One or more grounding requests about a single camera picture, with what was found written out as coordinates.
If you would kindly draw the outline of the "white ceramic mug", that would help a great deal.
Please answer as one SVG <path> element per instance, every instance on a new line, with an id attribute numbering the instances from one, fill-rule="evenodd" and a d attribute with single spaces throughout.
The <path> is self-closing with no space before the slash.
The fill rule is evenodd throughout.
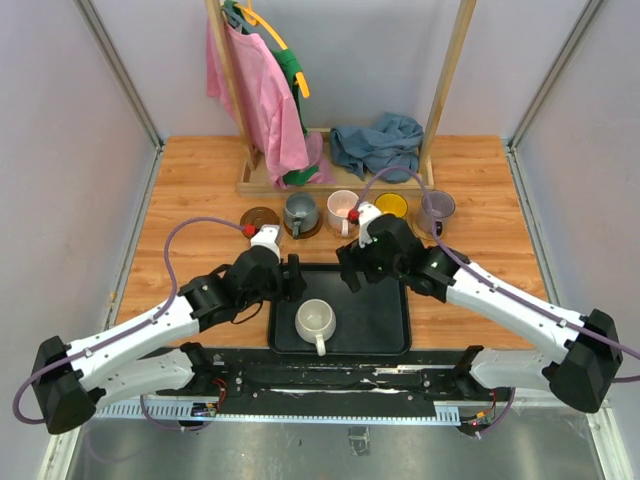
<path id="1" fill-rule="evenodd" d="M 318 356 L 327 353 L 326 343 L 333 336 L 337 318 L 332 307 L 324 300 L 305 301 L 295 315 L 295 328 L 298 336 L 312 344 Z"/>

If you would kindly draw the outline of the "yellow glass mug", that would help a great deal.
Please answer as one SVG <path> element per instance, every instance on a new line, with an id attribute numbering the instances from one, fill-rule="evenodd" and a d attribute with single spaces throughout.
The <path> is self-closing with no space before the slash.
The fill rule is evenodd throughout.
<path id="1" fill-rule="evenodd" d="M 407 200 L 397 193 L 383 193 L 374 201 L 374 206 L 383 214 L 405 218 L 409 211 Z"/>

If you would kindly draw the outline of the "purple glass cup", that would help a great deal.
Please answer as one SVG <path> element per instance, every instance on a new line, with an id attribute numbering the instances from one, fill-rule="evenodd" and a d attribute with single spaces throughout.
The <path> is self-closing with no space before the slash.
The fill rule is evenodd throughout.
<path id="1" fill-rule="evenodd" d="M 420 213 L 447 218 L 447 224 L 456 210 L 453 197 L 444 191 L 434 190 L 424 195 L 421 201 Z"/>

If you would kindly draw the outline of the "pink ceramic mug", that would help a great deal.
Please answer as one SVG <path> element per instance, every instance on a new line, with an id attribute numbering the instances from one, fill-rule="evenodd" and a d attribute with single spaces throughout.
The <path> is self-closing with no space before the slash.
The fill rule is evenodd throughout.
<path id="1" fill-rule="evenodd" d="M 333 192 L 329 196 L 326 204 L 327 219 L 331 217 L 342 217 L 349 221 L 348 214 L 355 207 L 357 200 L 358 195 L 350 190 L 338 190 Z"/>

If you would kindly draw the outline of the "grey ceramic mug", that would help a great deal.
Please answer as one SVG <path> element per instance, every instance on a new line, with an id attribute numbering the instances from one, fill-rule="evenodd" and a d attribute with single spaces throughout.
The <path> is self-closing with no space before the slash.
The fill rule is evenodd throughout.
<path id="1" fill-rule="evenodd" d="M 313 228 L 319 219 L 319 210 L 315 200 L 307 193 L 290 195 L 284 205 L 283 222 L 297 236 Z"/>

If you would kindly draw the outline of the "woven rattan coaster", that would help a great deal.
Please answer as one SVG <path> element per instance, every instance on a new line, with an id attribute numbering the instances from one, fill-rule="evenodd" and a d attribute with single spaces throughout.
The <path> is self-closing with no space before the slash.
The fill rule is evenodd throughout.
<path id="1" fill-rule="evenodd" d="M 346 218 L 328 218 L 326 221 L 328 232 L 339 239 L 354 239 L 358 236 L 359 227 L 350 223 Z"/>

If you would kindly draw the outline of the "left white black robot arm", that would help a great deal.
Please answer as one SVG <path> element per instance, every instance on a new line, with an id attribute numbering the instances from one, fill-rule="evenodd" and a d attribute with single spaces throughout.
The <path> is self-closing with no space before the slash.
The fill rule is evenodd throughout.
<path id="1" fill-rule="evenodd" d="M 31 382 L 41 423 L 57 435 L 121 400 L 169 390 L 207 393 L 219 373 L 204 348 L 189 338 L 235 320 L 255 304 L 298 300 L 305 287 L 297 255 L 281 260 L 270 249 L 253 246 L 233 264 L 179 288 L 171 303 L 91 338 L 47 339 L 38 349 Z M 156 352 L 180 339 L 187 342 Z"/>

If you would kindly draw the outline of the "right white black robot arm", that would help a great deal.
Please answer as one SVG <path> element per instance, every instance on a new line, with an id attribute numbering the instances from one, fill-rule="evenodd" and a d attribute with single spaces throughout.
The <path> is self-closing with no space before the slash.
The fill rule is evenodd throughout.
<path id="1" fill-rule="evenodd" d="M 567 406 L 597 412 L 622 364 L 613 318 L 568 310 L 500 280 L 442 241 L 425 246 L 407 222 L 371 204 L 347 217 L 359 236 L 337 249 L 351 291 L 393 278 L 413 292 L 478 313 L 531 344 L 529 350 L 481 347 L 453 375 L 455 392 L 474 400 L 496 388 L 552 393 Z"/>

